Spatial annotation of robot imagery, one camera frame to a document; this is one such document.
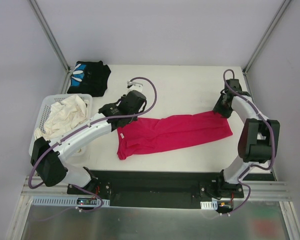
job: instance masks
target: red cloth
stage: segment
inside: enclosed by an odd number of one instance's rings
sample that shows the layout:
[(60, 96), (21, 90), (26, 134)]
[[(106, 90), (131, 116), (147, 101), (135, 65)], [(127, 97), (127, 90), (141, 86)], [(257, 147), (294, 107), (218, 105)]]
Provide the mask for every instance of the red cloth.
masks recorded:
[(118, 156), (152, 154), (217, 141), (233, 133), (226, 118), (213, 111), (173, 115), (163, 119), (138, 118), (117, 129)]

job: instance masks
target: gray wall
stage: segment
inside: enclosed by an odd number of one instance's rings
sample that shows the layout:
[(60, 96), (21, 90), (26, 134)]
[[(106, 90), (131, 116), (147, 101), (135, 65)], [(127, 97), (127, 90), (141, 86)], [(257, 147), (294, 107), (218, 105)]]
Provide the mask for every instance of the gray wall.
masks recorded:
[(42, 100), (57, 94), (65, 72), (26, 0), (0, 1), (0, 240), (22, 186)]
[(256, 104), (281, 123), (275, 170), (300, 220), (300, 0), (292, 2), (248, 73)]
[(68, 63), (241, 66), (282, 0), (38, 0)]

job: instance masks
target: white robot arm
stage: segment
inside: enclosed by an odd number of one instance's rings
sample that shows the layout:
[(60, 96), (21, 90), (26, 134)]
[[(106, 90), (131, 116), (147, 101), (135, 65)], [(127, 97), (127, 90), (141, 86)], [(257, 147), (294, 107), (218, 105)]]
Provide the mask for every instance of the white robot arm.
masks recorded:
[[(135, 79), (148, 81), (154, 89), (154, 102), (146, 111), (147, 100), (141, 93), (143, 85), (133, 82)], [(85, 123), (60, 137), (51, 139), (51, 141), (46, 141), (43, 137), (38, 138), (34, 142), (31, 155), (32, 171), (37, 171), (47, 187), (63, 182), (93, 192), (96, 189), (96, 178), (89, 169), (73, 166), (66, 160), (94, 139), (136, 121), (137, 116), (145, 114), (153, 108), (156, 100), (157, 91), (151, 81), (143, 77), (132, 79), (128, 82), (127, 94), (115, 103), (104, 105)], [(37, 188), (39, 185), (32, 186), (29, 181), (29, 187)]]
[[(233, 78), (226, 80), (226, 72), (232, 72)], [(254, 168), (270, 170), (277, 153), (280, 124), (263, 115), (252, 102), (248, 92), (242, 91), (239, 80), (234, 78), (234, 72), (228, 69), (223, 74), (224, 90), (213, 108), (215, 113), (225, 118), (232, 111), (238, 113), (244, 127), (238, 142), (238, 156), (229, 167), (222, 170), (216, 180), (213, 196), (226, 197), (242, 189), (241, 180)], [(269, 167), (260, 164), (271, 160)]]

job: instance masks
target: fabric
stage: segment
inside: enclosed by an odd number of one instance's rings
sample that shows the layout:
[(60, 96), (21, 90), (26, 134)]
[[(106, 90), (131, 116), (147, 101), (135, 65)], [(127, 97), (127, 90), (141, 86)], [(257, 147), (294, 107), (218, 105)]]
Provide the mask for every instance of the fabric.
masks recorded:
[(87, 105), (89, 101), (83, 101), (77, 94), (74, 94), (61, 102), (51, 105), (51, 112), (44, 123), (43, 133), (39, 127), (34, 130), (34, 137), (44, 137), (50, 140), (61, 136), (74, 129), (87, 120)]
[(117, 155), (152, 154), (217, 141), (233, 133), (226, 118), (213, 111), (195, 115), (173, 115), (163, 119), (138, 118), (117, 129)]
[(92, 97), (102, 97), (108, 88), (108, 78), (111, 70), (102, 61), (78, 61), (70, 76), (71, 86), (68, 94), (90, 94)]

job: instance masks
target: white tabletop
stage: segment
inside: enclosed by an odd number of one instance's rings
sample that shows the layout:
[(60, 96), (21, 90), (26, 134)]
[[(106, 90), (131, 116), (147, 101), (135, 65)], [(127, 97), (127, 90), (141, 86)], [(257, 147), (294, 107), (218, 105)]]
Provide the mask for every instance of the white tabletop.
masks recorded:
[[(171, 115), (198, 114), (211, 111), (220, 91), (224, 88), (223, 73), (233, 69), (235, 77), (246, 90), (240, 67), (224, 66), (164, 66), (164, 65), (109, 65), (111, 74), (108, 89), (103, 97), (94, 97), (92, 114), (97, 113), (104, 104), (116, 102), (127, 93), (127, 81), (134, 77), (150, 79), (157, 89), (155, 107), (143, 115), (145, 118), (166, 118)], [(143, 94), (150, 106), (154, 92), (150, 84), (143, 84)], [(243, 123), (233, 112), (228, 119), (233, 135), (215, 142), (187, 147), (167, 152), (132, 155), (126, 160), (117, 156), (119, 139), (113, 131), (92, 141), (86, 152), (68, 162), (91, 170), (109, 171), (171, 171), (171, 172), (220, 172), (237, 157), (237, 145)], [(265, 173), (255, 168), (254, 173)]]

